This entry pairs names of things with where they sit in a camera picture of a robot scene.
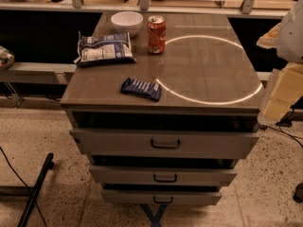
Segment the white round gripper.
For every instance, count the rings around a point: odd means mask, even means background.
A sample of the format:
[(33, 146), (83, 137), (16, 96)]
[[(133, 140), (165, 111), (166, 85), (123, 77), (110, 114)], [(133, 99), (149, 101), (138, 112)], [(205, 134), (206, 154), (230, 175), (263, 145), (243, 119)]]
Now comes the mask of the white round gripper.
[(277, 55), (288, 62), (282, 70), (274, 69), (268, 78), (261, 101), (258, 122), (273, 126), (303, 97), (303, 0), (298, 0), (281, 20), (262, 35), (257, 46), (276, 48)]

